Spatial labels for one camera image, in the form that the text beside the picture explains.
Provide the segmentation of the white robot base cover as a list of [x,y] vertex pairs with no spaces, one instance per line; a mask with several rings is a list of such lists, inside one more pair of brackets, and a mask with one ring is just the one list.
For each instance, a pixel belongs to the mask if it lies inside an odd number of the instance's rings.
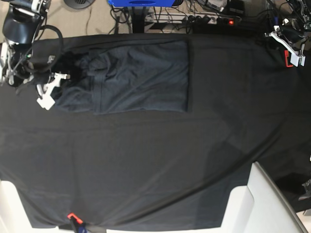
[[232,189],[222,233],[306,233],[307,229],[263,167],[252,164],[245,186]]

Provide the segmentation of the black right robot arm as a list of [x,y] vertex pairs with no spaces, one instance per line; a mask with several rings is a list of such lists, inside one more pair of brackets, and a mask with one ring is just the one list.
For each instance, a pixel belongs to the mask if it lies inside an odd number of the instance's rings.
[[[45,110],[51,109],[55,100],[52,92],[60,87],[63,80],[70,78],[66,73],[54,72],[53,67],[61,58],[63,36],[58,28],[47,24],[49,0],[10,0],[3,23],[4,41],[0,48],[0,83],[14,87],[16,92],[33,84],[38,93],[37,103]],[[34,45],[45,30],[54,31],[58,36],[55,55],[48,58],[44,66],[33,65],[30,61]]]

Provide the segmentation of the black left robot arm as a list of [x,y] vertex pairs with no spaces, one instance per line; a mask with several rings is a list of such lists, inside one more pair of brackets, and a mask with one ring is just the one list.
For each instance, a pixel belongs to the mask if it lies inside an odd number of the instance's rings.
[[280,5],[267,1],[274,12],[271,31],[265,37],[275,40],[284,48],[285,66],[304,66],[305,45],[311,41],[311,2],[286,0]]

